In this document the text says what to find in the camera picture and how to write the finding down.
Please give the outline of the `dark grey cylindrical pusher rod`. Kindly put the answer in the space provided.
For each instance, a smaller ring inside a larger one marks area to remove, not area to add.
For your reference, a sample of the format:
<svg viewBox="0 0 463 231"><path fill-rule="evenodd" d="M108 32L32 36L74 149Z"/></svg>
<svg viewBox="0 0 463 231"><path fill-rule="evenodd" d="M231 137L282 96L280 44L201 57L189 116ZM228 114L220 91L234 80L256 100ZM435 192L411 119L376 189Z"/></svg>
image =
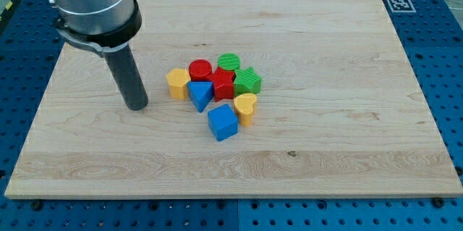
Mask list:
<svg viewBox="0 0 463 231"><path fill-rule="evenodd" d="M128 109L139 111L148 105L148 95L131 48L124 44L115 51L103 53L114 81Z"/></svg>

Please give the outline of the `black flange with grey clamp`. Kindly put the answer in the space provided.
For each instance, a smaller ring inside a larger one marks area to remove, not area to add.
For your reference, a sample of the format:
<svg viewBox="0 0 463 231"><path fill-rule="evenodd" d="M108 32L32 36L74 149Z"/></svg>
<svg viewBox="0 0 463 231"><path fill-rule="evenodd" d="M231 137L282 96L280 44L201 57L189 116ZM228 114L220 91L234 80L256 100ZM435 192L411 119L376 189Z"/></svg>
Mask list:
<svg viewBox="0 0 463 231"><path fill-rule="evenodd" d="M118 51L122 45L127 44L141 29L142 15L137 0L132 0L134 10L123 25L115 30L96 35L78 33L71 29L63 17L55 17L53 26L59 35L71 46L84 51L90 51L99 56L104 52Z"/></svg>

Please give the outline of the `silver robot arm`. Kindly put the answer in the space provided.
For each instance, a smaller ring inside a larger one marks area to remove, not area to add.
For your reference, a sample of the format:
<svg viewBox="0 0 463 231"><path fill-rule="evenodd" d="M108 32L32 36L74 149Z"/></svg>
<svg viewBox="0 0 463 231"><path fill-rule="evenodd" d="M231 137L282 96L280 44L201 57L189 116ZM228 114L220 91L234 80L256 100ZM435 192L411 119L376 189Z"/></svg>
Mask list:
<svg viewBox="0 0 463 231"><path fill-rule="evenodd" d="M53 27L67 44L104 59L128 109L149 102L129 42L143 23L137 0L48 0Z"/></svg>

